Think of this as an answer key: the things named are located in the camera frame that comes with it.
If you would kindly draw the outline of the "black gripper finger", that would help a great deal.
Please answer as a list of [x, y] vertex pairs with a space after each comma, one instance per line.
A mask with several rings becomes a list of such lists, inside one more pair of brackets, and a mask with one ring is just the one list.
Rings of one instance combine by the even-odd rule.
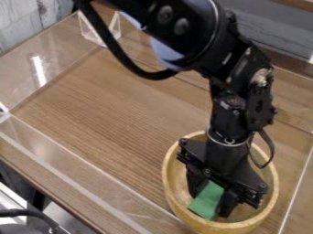
[[218, 205], [218, 215], [222, 218], [227, 218], [238, 205], [238, 194], [233, 189], [227, 189], [221, 197]]
[[187, 166], [186, 178], [189, 193], [191, 197], [197, 197], [209, 183], [205, 170], [194, 166]]

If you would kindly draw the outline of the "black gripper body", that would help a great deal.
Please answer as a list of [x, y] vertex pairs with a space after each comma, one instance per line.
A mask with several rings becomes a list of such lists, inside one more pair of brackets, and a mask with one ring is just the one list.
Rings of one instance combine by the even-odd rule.
[[246, 203], [258, 208], [269, 185], [253, 169], [255, 165], [265, 169], [272, 163], [267, 159], [261, 163], [251, 152], [253, 136], [243, 142], [219, 141], [211, 132], [206, 132], [205, 140], [182, 137], [178, 140], [178, 160], [187, 166], [205, 170], [206, 178], [223, 188], [238, 194], [238, 204]]

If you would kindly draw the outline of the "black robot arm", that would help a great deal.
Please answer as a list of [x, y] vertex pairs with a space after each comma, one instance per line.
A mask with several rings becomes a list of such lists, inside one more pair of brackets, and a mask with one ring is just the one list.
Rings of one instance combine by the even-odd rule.
[[269, 185], [257, 173], [265, 165], [254, 159], [250, 148], [253, 137], [265, 134], [277, 114], [269, 57], [241, 35], [235, 14], [218, 0], [103, 1], [150, 35], [164, 65], [156, 72], [139, 68], [108, 31], [92, 0], [74, 0], [126, 68], [147, 80], [164, 80], [183, 70], [197, 71], [209, 80], [213, 111], [206, 138], [178, 141], [191, 197], [202, 198], [206, 188], [218, 186], [214, 213], [223, 218], [241, 203], [258, 207]]

